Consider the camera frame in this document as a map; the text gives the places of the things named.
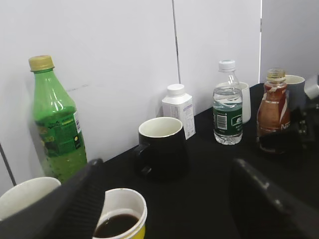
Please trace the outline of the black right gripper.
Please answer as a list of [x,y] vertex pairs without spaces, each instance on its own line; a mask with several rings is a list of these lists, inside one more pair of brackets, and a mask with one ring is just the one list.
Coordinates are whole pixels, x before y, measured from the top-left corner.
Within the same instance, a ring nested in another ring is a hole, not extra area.
[[319,75],[305,80],[306,105],[293,113],[294,131],[278,131],[258,137],[259,148],[267,153],[282,154],[301,151],[316,144],[319,137]]

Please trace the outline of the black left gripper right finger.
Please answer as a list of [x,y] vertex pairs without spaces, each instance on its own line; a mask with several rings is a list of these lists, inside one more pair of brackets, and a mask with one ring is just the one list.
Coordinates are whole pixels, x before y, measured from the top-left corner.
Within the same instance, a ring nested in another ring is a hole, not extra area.
[[319,212],[243,159],[230,171],[230,210],[243,239],[317,239]]

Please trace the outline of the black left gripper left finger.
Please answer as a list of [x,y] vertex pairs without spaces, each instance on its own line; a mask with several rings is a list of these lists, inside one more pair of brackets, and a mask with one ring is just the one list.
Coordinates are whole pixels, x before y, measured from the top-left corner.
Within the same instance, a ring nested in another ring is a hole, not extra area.
[[105,200],[102,159],[0,224],[2,239],[91,239]]

